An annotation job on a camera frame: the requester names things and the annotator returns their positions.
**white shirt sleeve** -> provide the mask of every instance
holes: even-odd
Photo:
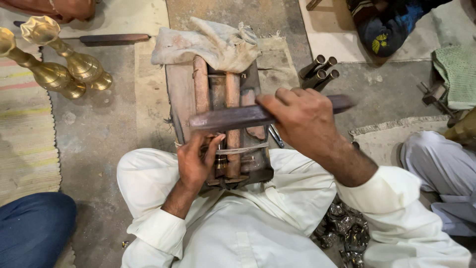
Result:
[[[336,184],[342,201],[362,212],[369,223],[366,266],[468,267],[469,251],[442,232],[441,219],[419,202],[415,175],[381,166],[363,185]]]
[[[122,268],[170,267],[175,257],[182,258],[185,220],[162,209],[135,219],[127,233],[137,236],[122,256]]]

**green cloth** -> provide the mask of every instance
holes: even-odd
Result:
[[[466,110],[476,106],[476,47],[437,49],[433,52],[433,64],[445,79],[449,108]]]

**brass candlestick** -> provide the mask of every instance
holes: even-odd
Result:
[[[19,66],[30,69],[42,88],[59,92],[68,99],[79,98],[86,91],[85,84],[75,80],[63,65],[40,62],[33,55],[17,48],[15,35],[3,27],[0,27],[0,57],[10,58]]]
[[[38,45],[49,45],[56,53],[66,59],[71,75],[92,89],[107,89],[112,84],[112,76],[105,72],[101,63],[91,55],[75,52],[70,45],[61,40],[58,35],[61,29],[52,18],[30,17],[21,25],[24,39]]]

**man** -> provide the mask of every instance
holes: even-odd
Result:
[[[403,167],[421,179],[421,189],[440,194],[431,209],[454,236],[476,236],[476,154],[434,131],[410,136],[400,152]]]
[[[0,267],[52,268],[74,227],[76,204],[37,193],[0,207]]]
[[[297,150],[269,151],[269,183],[197,196],[223,135],[194,133],[176,156],[154,149],[123,156],[118,183],[134,217],[128,233],[137,236],[123,268],[336,267],[308,238],[336,191],[369,222],[367,267],[468,266],[468,250],[418,201],[418,178],[354,149],[337,132],[328,98],[280,88],[257,101]]]
[[[395,53],[431,9],[451,0],[347,0],[360,41],[377,57]]]

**rug fringe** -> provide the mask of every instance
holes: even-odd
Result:
[[[352,139],[355,139],[356,136],[366,134],[369,132],[380,131],[380,130],[394,128],[397,126],[404,126],[404,125],[415,124],[415,123],[448,121],[449,118],[450,116],[447,114],[433,115],[433,116],[420,116],[420,117],[412,116],[412,117],[407,117],[407,118],[393,120],[393,121],[379,123],[379,124],[366,125],[366,126],[351,129],[348,132],[350,136],[352,137]]]

